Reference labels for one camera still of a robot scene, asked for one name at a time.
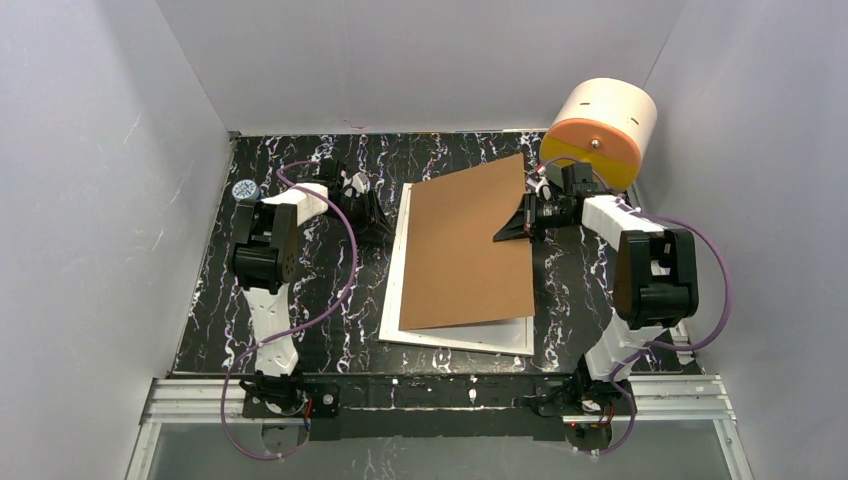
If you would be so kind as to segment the brown frame backing board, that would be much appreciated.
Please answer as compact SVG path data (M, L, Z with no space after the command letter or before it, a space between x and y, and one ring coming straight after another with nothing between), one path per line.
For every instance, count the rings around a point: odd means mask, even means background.
M521 154L412 185L401 329L533 316L530 242L494 239L524 193Z

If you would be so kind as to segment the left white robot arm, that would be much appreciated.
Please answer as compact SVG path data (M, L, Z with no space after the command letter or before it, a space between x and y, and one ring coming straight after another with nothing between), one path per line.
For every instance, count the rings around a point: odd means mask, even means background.
M286 181L282 193L264 198L258 184L240 180L231 190L237 201L232 228L230 269L247 300L256 341L250 355L260 376L289 377L298 362L295 333L323 322L350 295L356 275L349 274L327 311L293 326L288 290L298 258L298 229L314 217L331 214L349 240L352 263L358 244L384 242L393 231L377 194L363 172L351 172L336 160L318 162L317 174L299 183Z

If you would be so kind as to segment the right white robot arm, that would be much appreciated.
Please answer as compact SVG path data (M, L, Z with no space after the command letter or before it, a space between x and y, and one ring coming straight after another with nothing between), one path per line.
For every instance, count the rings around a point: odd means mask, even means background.
M694 235L645 218L588 163L548 162L537 171L540 181L493 239L537 240L551 229L581 226L616 250L612 318L582 360L591 380L618 383L628 378L640 354L663 347L661 335L696 313Z

